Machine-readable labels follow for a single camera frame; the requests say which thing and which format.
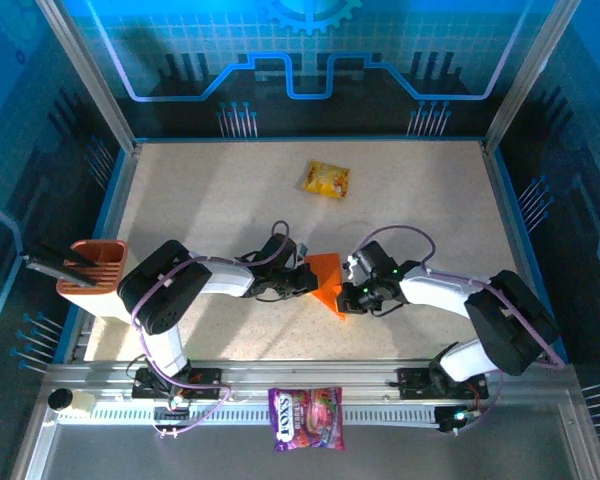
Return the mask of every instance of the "gear logo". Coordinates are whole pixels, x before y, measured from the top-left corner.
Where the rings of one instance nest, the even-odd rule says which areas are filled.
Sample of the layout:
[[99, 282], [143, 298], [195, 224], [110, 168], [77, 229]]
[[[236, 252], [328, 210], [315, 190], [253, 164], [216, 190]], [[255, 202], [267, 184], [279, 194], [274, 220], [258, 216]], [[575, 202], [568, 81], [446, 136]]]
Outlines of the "gear logo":
[[265, 9], [280, 28], [291, 27], [294, 33], [304, 30], [312, 35], [316, 30], [326, 33], [329, 25], [340, 27], [342, 19], [350, 20], [351, 11], [361, 6], [361, 0], [269, 0]]
[[38, 15], [34, 0], [0, 0], [0, 30], [19, 48], [35, 37]]

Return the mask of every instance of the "beige table surface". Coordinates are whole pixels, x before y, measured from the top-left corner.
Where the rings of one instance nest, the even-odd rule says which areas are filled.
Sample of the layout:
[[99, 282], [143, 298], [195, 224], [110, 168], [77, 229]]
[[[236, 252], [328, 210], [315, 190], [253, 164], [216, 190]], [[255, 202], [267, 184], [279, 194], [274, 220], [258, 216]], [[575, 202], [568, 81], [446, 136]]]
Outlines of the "beige table surface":
[[[351, 168], [346, 199], [299, 188], [312, 158]], [[262, 247], [279, 218], [309, 253], [346, 258], [375, 228], [407, 223], [435, 239], [434, 268], [515, 268], [477, 142], [146, 144], [118, 237], [139, 260], [172, 238], [201, 254], [236, 256]], [[398, 263], [428, 252], [405, 231], [378, 240]], [[475, 336], [468, 320], [426, 306], [342, 322], [310, 295], [274, 304], [201, 295], [179, 327], [192, 359], [430, 358]], [[139, 353], [128, 325], [96, 319], [86, 360]]]

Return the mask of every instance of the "enclosure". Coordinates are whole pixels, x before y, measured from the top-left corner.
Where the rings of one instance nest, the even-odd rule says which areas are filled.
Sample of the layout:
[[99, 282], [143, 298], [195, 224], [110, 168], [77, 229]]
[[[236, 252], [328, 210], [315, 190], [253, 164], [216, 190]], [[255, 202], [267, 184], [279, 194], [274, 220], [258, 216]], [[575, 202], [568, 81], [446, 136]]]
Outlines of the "enclosure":
[[[302, 190], [312, 159], [350, 168], [347, 198]], [[452, 403], [388, 381], [474, 337], [466, 319], [204, 295], [180, 335], [233, 382], [236, 417], [161, 440], [130, 401], [134, 329], [24, 266], [91, 238], [233, 258], [280, 218], [310, 254], [344, 261], [406, 223], [435, 239], [434, 268], [518, 272], [568, 367], [506, 376], [491, 418], [453, 438], [414, 420]], [[271, 456], [264, 392], [281, 384], [345, 388], [348, 452]], [[600, 478], [598, 385], [600, 2], [0, 2], [0, 478]], [[60, 386], [95, 394], [91, 417], [48, 410]]]

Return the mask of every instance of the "snack bag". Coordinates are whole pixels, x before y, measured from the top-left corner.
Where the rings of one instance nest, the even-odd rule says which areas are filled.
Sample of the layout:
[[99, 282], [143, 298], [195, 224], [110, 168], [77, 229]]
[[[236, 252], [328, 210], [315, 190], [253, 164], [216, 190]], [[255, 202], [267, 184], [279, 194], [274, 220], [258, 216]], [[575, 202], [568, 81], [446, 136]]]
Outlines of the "snack bag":
[[342, 388], [269, 390], [269, 418], [276, 437], [275, 452], [294, 448], [344, 450]]
[[325, 197], [344, 198], [349, 189], [349, 169], [311, 160], [302, 188]]

